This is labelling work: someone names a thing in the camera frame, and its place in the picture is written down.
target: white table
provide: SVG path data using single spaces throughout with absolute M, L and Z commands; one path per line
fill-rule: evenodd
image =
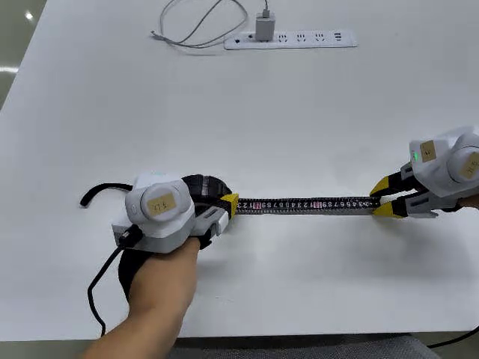
M 0 115 L 0 340 L 98 335 L 86 287 L 124 196 L 80 209 L 99 182 L 155 169 L 216 175 L 243 197 L 367 195 L 413 138 L 477 122 L 477 1 L 275 0 L 278 29 L 351 28 L 359 47 L 211 56 L 148 37 L 163 5 L 46 4 Z M 194 6 L 172 11 L 172 36 Z M 201 252 L 181 335 L 470 329 L 478 218 L 235 218 Z M 95 297 L 109 328 L 122 320 L 115 269 Z

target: white cable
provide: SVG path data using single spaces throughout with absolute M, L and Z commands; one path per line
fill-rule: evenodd
M 171 6 L 175 2 L 179 2 L 179 1 L 181 1 L 181 0 L 170 0 L 170 2 L 167 3 L 167 5 L 163 8 L 161 14 L 159 15 L 159 21 L 158 21 L 159 34 L 157 34 L 154 30 L 151 31 L 153 39 L 160 40 L 160 41 L 165 41 L 167 44 L 172 45 L 172 46 L 180 46 L 180 47 L 186 47 L 186 48 L 190 48 L 190 49 L 207 49 L 211 46 L 218 45 L 221 42 L 221 41 L 218 42 L 218 40 L 220 40 L 223 37 L 229 35 L 230 33 L 235 31 L 237 28 L 244 25 L 248 21 L 248 12 L 246 11 L 245 7 L 238 0 L 230 0 L 230 1 L 234 2 L 236 5 L 238 5 L 238 7 L 240 8 L 240 10 L 243 12 L 243 15 L 244 15 L 242 21 L 238 25 L 234 26 L 232 29 L 226 31 L 225 33 L 213 38 L 212 40 L 204 41 L 202 43 L 191 43 L 191 44 L 185 43 L 201 27 L 201 24 L 211 14 L 211 12 L 215 9 L 215 7 L 217 7 L 223 1 L 223 0 L 218 0 L 207 11 L 207 13 L 204 14 L 204 16 L 201 18 L 200 22 L 193 29 L 193 31 L 191 31 L 188 35 L 186 35 L 186 37 L 184 39 L 182 39 L 180 41 L 175 41 L 175 40 L 172 40 L 172 39 L 165 36 L 165 29 L 164 29 L 165 26 L 163 25 L 163 20 L 165 18 L 166 13 L 171 8 Z

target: power outlet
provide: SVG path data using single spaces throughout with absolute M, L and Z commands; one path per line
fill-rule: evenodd
M 256 41 L 254 32 L 241 32 L 225 41 L 227 50 L 309 49 L 316 47 L 356 47 L 350 30 L 275 31 L 272 41 Z

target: black cable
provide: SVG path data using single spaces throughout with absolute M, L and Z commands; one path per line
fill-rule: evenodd
M 103 264 L 102 268 L 98 272 L 98 274 L 93 278 L 93 280 L 90 283 L 90 286 L 88 286 L 87 294 L 88 294 L 88 303 L 90 304 L 90 310 L 97 320 L 99 324 L 102 327 L 102 332 L 101 332 L 101 337 L 105 335 L 106 332 L 106 324 L 103 321 L 102 317 L 98 314 L 97 308 L 95 307 L 95 300 L 93 299 L 93 288 L 97 285 L 98 281 L 101 279 L 101 277 L 105 274 L 106 270 L 108 267 L 112 264 L 112 262 L 115 260 L 118 254 L 123 250 L 122 247 L 117 247 L 113 253 L 110 255 L 110 257 L 105 261 Z
M 431 344 L 430 346 L 427 346 L 427 348 L 429 349 L 434 349 L 434 348 L 438 348 L 440 346 L 448 346 L 450 344 L 455 344 L 457 342 L 460 342 L 461 340 L 464 340 L 464 339 L 467 339 L 469 337 L 472 337 L 474 334 L 476 333 L 479 333 L 479 326 L 477 326 L 476 328 L 472 329 L 470 332 L 464 334 L 464 335 L 461 335 L 460 337 L 457 337 L 457 338 L 454 338 L 454 339 L 451 339 L 451 340 L 446 340 L 444 342 L 440 342 L 440 343 L 436 343 L 436 344 Z
M 123 249 L 126 248 L 131 248 L 136 245 L 140 241 L 140 239 L 143 238 L 143 232 L 140 230 L 140 228 L 134 224 L 131 227 L 129 227 L 127 230 L 123 232 L 121 237 L 118 240 L 118 247 L 113 251 L 112 254 L 110 254 L 110 257 L 103 263 L 102 268 L 98 271 L 97 275 L 93 280 L 91 281 L 90 285 L 88 286 L 87 289 L 87 296 L 88 296 L 88 303 L 90 304 L 90 310 L 97 320 L 99 324 L 102 327 L 102 331 L 100 336 L 104 336 L 106 332 L 106 324 L 103 321 L 102 317 L 99 315 L 97 308 L 95 307 L 95 300 L 93 299 L 93 289 L 94 287 L 98 284 L 102 276 L 105 274 L 105 272 L 108 270 L 109 266 L 113 263 L 115 258 L 120 254 L 120 252 Z

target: measuring tape blade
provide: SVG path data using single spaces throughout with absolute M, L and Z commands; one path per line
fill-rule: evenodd
M 240 198 L 237 215 L 371 215 L 378 197 Z

